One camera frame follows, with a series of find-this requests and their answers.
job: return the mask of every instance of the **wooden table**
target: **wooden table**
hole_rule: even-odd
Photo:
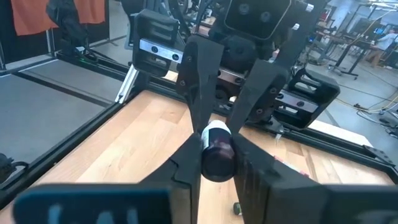
[[[214,115],[212,119],[224,119]],[[355,133],[322,122],[312,125],[359,144],[370,143]],[[136,183],[156,170],[191,135],[190,113],[184,103],[144,91],[36,183]],[[356,164],[288,139],[275,139],[251,128],[241,133],[272,155],[305,171],[320,183],[392,184],[378,170]],[[202,178],[201,224],[243,223],[233,215],[238,198],[233,180],[217,184]],[[14,223],[10,204],[0,223]]]

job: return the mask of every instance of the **black bottle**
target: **black bottle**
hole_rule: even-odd
[[[213,182],[224,182],[235,174],[235,152],[231,147],[231,131],[224,122],[214,120],[201,134],[203,152],[201,173]]]

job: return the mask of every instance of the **concrete floor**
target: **concrete floor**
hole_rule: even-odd
[[[126,35],[127,17],[118,2],[111,1],[111,38]],[[132,52],[124,49],[124,39],[102,45],[97,51],[122,64],[131,60]],[[344,67],[351,66],[348,57]],[[341,85],[338,97],[351,105],[371,106],[393,95],[398,86],[398,72],[370,68],[359,64],[359,78],[339,76],[327,67],[309,65],[308,69],[332,77]],[[121,82],[56,61],[26,71],[74,89],[113,101]],[[64,93],[9,75],[0,78],[0,152],[16,160],[31,162],[61,141],[103,108]],[[374,109],[385,106],[381,103]],[[318,118],[320,121],[366,136],[370,143],[398,162],[398,139],[390,137],[379,124],[366,121],[356,110],[334,101]]]

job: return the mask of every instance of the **screw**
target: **screw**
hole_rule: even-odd
[[[249,13],[250,6],[248,4],[241,4],[239,6],[239,13],[241,15],[247,15]]]
[[[276,93],[276,88],[275,88],[275,87],[271,88],[271,89],[269,90],[269,92],[270,92],[271,94],[275,94],[275,93]]]
[[[260,16],[261,22],[269,22],[271,20],[271,13],[263,12]]]
[[[155,47],[155,46],[153,46],[152,48],[151,48],[151,50],[152,50],[152,52],[153,53],[157,53],[159,50],[157,50],[157,47]]]
[[[176,55],[176,54],[173,54],[172,58],[173,58],[173,60],[179,60],[180,59],[180,57],[178,55]]]

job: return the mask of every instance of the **person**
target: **person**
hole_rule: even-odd
[[[395,41],[397,42],[398,29],[395,27],[389,31],[389,34],[385,35],[383,38],[377,40],[376,46],[372,51],[366,56],[365,60],[372,60],[372,67],[379,64],[380,58],[384,51]]]

